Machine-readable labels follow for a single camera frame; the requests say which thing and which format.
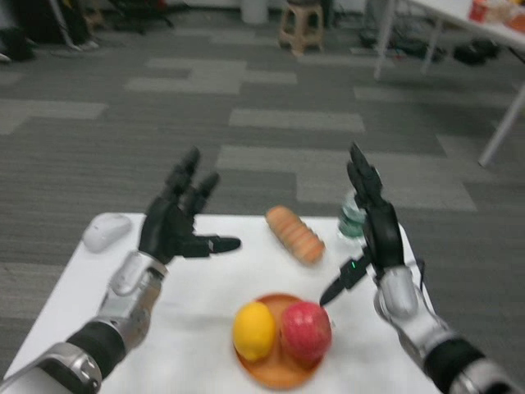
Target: white computer mouse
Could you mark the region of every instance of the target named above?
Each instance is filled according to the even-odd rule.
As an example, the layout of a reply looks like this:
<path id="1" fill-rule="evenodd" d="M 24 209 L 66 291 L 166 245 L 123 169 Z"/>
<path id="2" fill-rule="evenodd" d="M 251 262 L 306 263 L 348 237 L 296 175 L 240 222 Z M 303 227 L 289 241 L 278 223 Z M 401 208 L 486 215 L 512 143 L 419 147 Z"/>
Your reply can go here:
<path id="1" fill-rule="evenodd" d="M 102 213 L 85 229 L 82 241 L 93 253 L 100 253 L 131 230 L 131 220 L 120 213 Z"/>

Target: bread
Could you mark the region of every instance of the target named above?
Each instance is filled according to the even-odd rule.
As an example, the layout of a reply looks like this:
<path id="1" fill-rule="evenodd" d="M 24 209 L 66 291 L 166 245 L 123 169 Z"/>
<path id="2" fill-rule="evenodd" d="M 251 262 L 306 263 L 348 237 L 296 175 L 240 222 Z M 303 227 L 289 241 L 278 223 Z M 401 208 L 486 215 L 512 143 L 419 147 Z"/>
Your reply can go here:
<path id="1" fill-rule="evenodd" d="M 270 209 L 266 221 L 279 241 L 301 263 L 313 265 L 321 260 L 324 242 L 287 207 L 277 205 Z"/>

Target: red apple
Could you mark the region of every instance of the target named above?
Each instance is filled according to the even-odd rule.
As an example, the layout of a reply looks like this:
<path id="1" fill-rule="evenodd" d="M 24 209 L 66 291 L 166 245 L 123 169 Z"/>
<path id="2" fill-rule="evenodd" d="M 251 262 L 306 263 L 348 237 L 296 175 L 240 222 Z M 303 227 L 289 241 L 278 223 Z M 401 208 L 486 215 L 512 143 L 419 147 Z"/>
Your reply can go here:
<path id="1" fill-rule="evenodd" d="M 307 301 L 289 306 L 281 317 L 281 344 L 300 361 L 319 360 L 331 344 L 331 325 L 326 311 L 319 304 Z"/>

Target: lemon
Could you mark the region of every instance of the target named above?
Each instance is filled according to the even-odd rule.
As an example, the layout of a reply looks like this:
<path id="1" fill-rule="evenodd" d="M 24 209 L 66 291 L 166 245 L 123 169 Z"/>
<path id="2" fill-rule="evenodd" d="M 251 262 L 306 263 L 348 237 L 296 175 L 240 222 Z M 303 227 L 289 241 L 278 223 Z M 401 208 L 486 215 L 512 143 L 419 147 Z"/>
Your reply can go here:
<path id="1" fill-rule="evenodd" d="M 270 309 L 262 302 L 243 306 L 233 323 L 233 343 L 248 361 L 266 357 L 276 338 L 276 322 Z"/>

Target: water bottle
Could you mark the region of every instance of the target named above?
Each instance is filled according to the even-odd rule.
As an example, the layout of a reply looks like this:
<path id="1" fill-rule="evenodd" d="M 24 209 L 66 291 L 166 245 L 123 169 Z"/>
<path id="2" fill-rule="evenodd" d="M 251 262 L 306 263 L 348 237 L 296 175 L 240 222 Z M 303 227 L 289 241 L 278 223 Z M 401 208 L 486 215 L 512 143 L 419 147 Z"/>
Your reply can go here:
<path id="1" fill-rule="evenodd" d="M 355 190 L 351 188 L 343 200 L 337 228 L 340 238 L 361 242 L 364 241 L 363 224 L 367 213 L 358 207 L 354 197 Z"/>

